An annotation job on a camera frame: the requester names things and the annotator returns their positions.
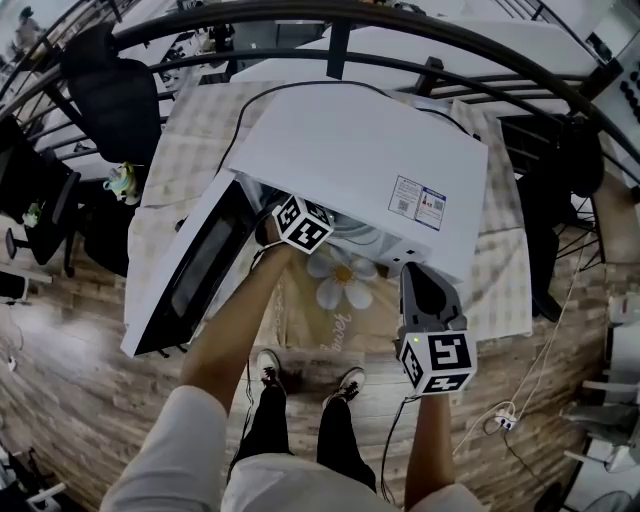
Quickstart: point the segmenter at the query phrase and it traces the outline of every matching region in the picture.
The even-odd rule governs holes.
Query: forearm
[[[210,393],[227,412],[269,298],[289,261],[289,251],[288,246],[278,246],[264,254],[192,343],[185,358],[181,383]]]
[[[455,482],[449,395],[424,396],[407,468],[404,505],[410,510],[429,494]]]

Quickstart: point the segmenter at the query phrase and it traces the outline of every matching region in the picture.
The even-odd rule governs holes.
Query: microwave door
[[[189,343],[251,237],[257,214],[234,176],[216,175],[157,265],[121,345],[130,357]]]

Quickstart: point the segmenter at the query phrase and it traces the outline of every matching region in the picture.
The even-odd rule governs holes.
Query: white flower print
[[[316,300],[324,309],[335,309],[342,299],[356,309],[367,309],[373,296],[362,281],[372,281],[378,275],[375,265],[364,258],[352,258],[337,247],[329,246],[329,254],[314,252],[307,261],[307,272],[325,278],[316,291]]]

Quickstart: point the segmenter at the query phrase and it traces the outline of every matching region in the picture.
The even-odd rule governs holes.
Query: microwave window
[[[218,220],[185,268],[171,296],[171,305],[178,317],[183,317],[186,313],[198,287],[232,231],[233,226],[227,219]]]

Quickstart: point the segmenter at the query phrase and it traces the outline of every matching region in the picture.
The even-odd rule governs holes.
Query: electrical outlet
[[[493,421],[507,430],[511,430],[518,422],[516,417],[513,414],[510,414],[506,409],[499,409],[498,412],[494,414]]]

